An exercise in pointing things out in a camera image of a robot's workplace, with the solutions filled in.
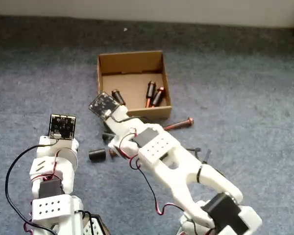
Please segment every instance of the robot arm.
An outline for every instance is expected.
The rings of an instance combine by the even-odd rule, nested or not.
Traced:
[[[49,135],[41,136],[30,170],[32,222],[51,228],[57,235],[106,235],[99,216],[83,220],[82,201],[70,195],[77,168],[78,142],[74,138],[75,117],[51,115]],[[49,235],[42,229],[33,235]]]
[[[260,217],[252,208],[242,210],[239,206],[243,195],[236,186],[213,167],[194,158],[160,125],[144,124],[138,118],[130,119],[126,115],[127,108],[118,105],[106,93],[101,93],[91,103],[90,109],[116,134],[109,147],[119,155],[137,155],[142,165],[171,189],[187,221],[205,227],[205,231],[215,228],[220,235],[250,235],[261,225]],[[177,168],[171,169],[171,164],[176,164]],[[191,197],[187,186],[190,182],[210,186],[218,194],[201,206]],[[224,216],[229,211],[230,219]],[[237,223],[243,228],[237,229]]]

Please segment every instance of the black cap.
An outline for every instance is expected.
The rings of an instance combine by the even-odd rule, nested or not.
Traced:
[[[104,148],[89,150],[88,156],[93,162],[103,162],[106,160],[106,150]]]

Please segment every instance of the circuit board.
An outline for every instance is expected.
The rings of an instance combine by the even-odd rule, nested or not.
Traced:
[[[49,138],[73,140],[75,122],[75,116],[51,114],[49,123]]]
[[[89,109],[99,118],[106,121],[120,104],[106,92],[101,92],[89,105]]]

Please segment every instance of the black cylinder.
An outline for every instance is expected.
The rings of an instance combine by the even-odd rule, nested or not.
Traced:
[[[125,101],[123,99],[123,97],[120,94],[120,91],[117,89],[114,89],[111,92],[112,97],[120,104],[120,105],[125,105]]]
[[[102,162],[106,160],[106,150],[104,148],[89,150],[88,156],[93,162]]]
[[[163,98],[163,95],[164,95],[164,92],[165,89],[163,87],[160,87],[156,93],[156,95],[154,96],[152,102],[151,102],[151,106],[153,107],[157,107],[159,106],[159,104],[161,103],[162,101],[162,98]]]
[[[150,81],[148,83],[148,89],[147,89],[147,93],[146,93],[146,99],[153,98],[153,96],[155,94],[155,91],[156,91],[156,83]]]

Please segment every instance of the screw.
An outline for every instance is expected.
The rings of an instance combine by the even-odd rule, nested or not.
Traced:
[[[194,124],[194,119],[192,117],[189,117],[185,121],[171,124],[169,126],[164,127],[163,129],[165,131],[170,131],[170,130],[176,130],[176,129],[180,129],[180,128],[187,128],[187,127],[192,126],[193,124]]]

